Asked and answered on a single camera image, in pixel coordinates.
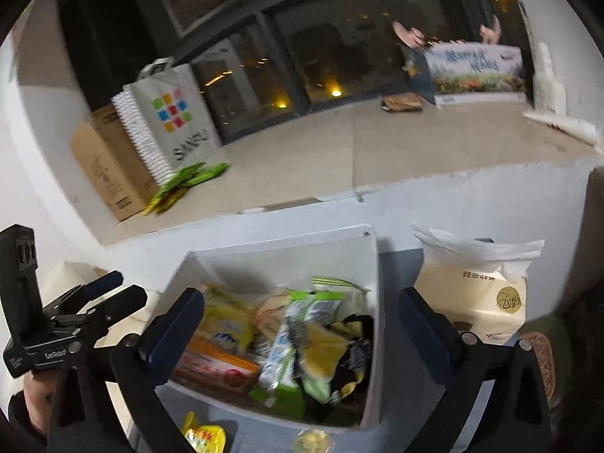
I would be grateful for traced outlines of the person's left hand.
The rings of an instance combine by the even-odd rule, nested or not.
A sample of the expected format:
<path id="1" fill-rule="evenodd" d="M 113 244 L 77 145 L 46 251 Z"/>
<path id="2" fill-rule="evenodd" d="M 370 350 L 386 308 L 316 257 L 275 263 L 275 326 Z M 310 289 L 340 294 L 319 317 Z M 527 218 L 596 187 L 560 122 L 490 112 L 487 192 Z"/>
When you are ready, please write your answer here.
<path id="1" fill-rule="evenodd" d="M 29 372 L 23 379 L 23 395 L 33 427 L 47 430 L 51 417 L 51 396 L 59 382 L 56 370 Z"/>

